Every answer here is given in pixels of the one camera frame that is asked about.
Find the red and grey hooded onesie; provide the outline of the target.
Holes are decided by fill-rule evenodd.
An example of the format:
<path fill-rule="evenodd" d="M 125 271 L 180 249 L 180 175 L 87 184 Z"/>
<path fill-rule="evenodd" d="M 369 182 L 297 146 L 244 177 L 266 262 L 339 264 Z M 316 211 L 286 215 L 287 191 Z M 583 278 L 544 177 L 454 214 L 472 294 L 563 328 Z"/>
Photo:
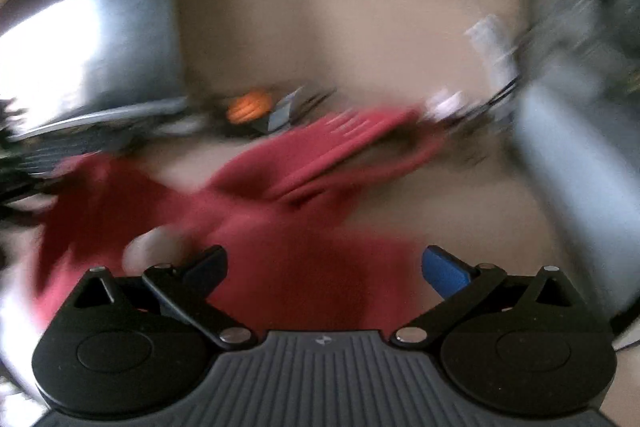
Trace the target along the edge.
<path fill-rule="evenodd" d="M 432 160 L 447 135 L 414 108 L 341 113 L 250 148 L 193 192 L 106 154 L 66 161 L 65 186 L 43 217 L 27 284 L 48 324 L 84 273 L 125 273 L 126 246 L 166 227 L 229 269 L 208 302 L 256 332 L 379 329 L 421 310 L 418 247 L 346 221 L 368 187 Z"/>

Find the black keyboard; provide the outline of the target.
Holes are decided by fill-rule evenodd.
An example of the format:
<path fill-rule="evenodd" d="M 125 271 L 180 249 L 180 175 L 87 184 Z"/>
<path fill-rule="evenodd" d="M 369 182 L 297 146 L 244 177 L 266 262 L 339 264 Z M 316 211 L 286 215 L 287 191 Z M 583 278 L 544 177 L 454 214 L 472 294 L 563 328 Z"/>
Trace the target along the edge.
<path fill-rule="evenodd" d="M 125 150 L 136 139 L 131 128 L 89 126 L 40 134 L 1 149 L 1 174 L 24 171 L 47 176 L 66 158 Z"/>

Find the right monitor showing image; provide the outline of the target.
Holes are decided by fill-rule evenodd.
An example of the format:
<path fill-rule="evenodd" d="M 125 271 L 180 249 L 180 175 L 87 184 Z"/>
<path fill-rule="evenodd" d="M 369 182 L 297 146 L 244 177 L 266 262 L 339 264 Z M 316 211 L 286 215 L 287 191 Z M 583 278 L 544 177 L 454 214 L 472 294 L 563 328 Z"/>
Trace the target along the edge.
<path fill-rule="evenodd" d="M 527 0 L 514 143 L 605 315 L 639 296 L 639 0 Z"/>

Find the orange pumpkin toy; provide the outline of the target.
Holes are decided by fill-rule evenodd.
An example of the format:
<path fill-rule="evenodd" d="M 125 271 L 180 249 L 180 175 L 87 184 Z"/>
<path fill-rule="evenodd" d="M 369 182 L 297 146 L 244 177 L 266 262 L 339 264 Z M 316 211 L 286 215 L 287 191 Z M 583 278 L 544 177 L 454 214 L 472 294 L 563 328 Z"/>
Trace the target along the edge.
<path fill-rule="evenodd" d="M 229 104 L 226 117 L 231 124 L 248 124 L 268 115 L 273 106 L 273 98 L 268 91 L 252 90 Z"/>

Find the dark left computer monitor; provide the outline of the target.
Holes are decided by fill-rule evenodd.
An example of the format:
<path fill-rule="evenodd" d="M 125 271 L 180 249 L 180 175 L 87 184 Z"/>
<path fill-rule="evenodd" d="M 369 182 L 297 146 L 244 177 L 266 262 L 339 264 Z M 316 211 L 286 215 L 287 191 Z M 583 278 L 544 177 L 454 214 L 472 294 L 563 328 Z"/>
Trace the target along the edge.
<path fill-rule="evenodd" d="M 25 140 L 186 105 L 175 0 L 8 0 L 1 96 Z"/>

